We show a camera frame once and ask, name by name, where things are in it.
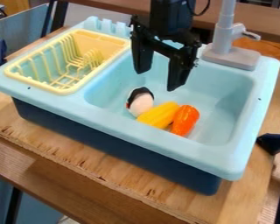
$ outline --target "yellow toy corn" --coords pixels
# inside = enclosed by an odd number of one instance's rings
[[[178,109],[179,105],[176,102],[168,101],[141,114],[137,120],[140,123],[146,123],[159,129],[165,129],[172,123],[173,117]]]

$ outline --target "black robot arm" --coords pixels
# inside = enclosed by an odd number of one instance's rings
[[[138,74],[151,69],[153,53],[168,57],[167,90],[184,85],[196,66],[197,51],[201,43],[190,33],[195,0],[151,0],[148,17],[133,16],[132,54]],[[167,45],[163,40],[183,45],[180,49]]]

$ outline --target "gray faucet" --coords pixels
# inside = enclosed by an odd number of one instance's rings
[[[261,37],[246,31],[244,24],[234,24],[235,0],[222,2],[219,21],[215,26],[213,43],[206,47],[202,59],[229,67],[255,70],[261,56],[259,52],[232,46],[233,41],[242,37],[260,40]]]

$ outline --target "yellow dish rack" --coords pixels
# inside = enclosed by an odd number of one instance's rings
[[[4,69],[8,77],[67,95],[130,48],[130,41],[95,31],[70,31]]]

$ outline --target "orange toy carrot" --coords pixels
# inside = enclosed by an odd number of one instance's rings
[[[184,137],[200,118],[200,112],[192,106],[181,106],[173,118],[171,133]]]

